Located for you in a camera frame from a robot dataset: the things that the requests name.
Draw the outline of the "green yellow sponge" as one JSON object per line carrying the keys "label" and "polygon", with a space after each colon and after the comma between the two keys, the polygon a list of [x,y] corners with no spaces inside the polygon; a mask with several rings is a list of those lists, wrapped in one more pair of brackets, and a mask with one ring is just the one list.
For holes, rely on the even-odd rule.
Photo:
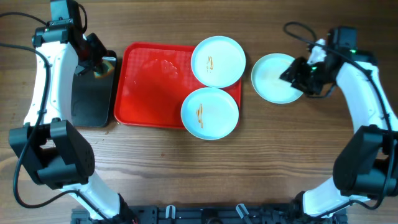
{"label": "green yellow sponge", "polygon": [[95,66],[93,74],[95,78],[104,78],[114,72],[114,65],[108,60],[102,60],[102,62]]}

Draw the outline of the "white plate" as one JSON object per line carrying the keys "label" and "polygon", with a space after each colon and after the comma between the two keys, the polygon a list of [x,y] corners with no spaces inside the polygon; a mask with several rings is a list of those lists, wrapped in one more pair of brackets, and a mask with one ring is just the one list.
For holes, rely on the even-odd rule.
{"label": "white plate", "polygon": [[180,116],[190,134],[212,141],[226,137],[235,129],[239,121],[239,108],[229,93],[205,87],[185,98]]}
{"label": "white plate", "polygon": [[226,88],[236,83],[246,67],[243,48],[226,36],[213,36],[201,41],[191,57],[191,69],[205,86]]}
{"label": "white plate", "polygon": [[293,61],[292,56],[281,53],[268,54],[260,58],[251,72],[251,81],[256,93],[275,104],[287,104],[299,99],[303,92],[280,79]]}

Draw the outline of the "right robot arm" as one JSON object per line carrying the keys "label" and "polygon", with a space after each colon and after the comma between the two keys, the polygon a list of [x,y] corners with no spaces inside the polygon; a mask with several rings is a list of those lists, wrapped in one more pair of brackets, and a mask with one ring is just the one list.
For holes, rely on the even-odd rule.
{"label": "right robot arm", "polygon": [[324,99],[325,85],[339,88],[348,105],[353,137],[336,158],[332,176],[295,200],[299,217],[322,220],[354,204],[376,210],[397,195],[397,116],[379,80],[373,53],[357,46],[355,28],[339,26],[326,39],[312,32],[309,57],[296,58],[280,79],[308,98]]}

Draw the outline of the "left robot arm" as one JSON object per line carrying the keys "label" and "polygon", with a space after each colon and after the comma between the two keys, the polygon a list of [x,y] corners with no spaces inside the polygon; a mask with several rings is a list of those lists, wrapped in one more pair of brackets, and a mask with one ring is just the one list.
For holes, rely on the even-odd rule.
{"label": "left robot arm", "polygon": [[76,1],[52,1],[51,20],[35,30],[30,51],[37,57],[34,93],[21,128],[9,133],[18,160],[14,181],[25,169],[34,183],[72,196],[90,223],[137,223],[122,196],[95,172],[95,155],[72,121],[76,76],[114,73],[117,58],[95,34],[87,34],[87,15]]}

